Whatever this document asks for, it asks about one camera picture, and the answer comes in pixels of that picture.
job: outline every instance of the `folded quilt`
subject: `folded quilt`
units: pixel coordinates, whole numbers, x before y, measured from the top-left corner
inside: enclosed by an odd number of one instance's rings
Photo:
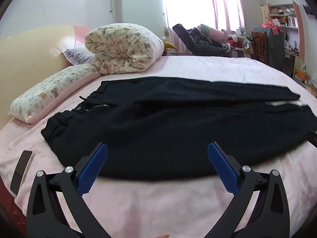
[[[101,74],[145,71],[164,51],[159,37],[147,28],[131,23],[96,28],[86,35],[85,46],[95,54],[92,63]]]

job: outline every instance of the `headboard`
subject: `headboard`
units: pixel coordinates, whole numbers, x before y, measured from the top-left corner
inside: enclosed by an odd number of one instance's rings
[[[11,119],[11,102],[69,66],[62,52],[83,45],[89,30],[83,26],[53,26],[0,39],[0,129]]]

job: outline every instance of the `pillowcase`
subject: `pillowcase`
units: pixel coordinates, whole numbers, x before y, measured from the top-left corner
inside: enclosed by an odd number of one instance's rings
[[[85,46],[66,49],[63,54],[72,65],[90,63],[94,59],[94,54],[88,51]]]
[[[99,76],[101,74],[91,63],[69,66],[17,97],[11,103],[9,114],[20,121],[34,124],[72,93]]]

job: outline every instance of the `black pants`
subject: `black pants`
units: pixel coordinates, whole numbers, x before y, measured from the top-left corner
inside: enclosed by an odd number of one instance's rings
[[[101,176],[162,180],[214,174],[207,146],[217,141],[241,164],[271,159],[317,130],[308,106],[287,87],[147,77],[104,81],[72,111],[57,113],[42,135],[60,162],[75,165],[99,142]]]

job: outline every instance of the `smartphone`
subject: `smartphone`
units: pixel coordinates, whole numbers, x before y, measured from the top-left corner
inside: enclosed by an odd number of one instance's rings
[[[18,164],[16,165],[10,185],[10,190],[15,195],[18,195],[19,189],[25,181],[26,174],[29,171],[34,156],[35,154],[32,151],[25,150],[22,152]]]

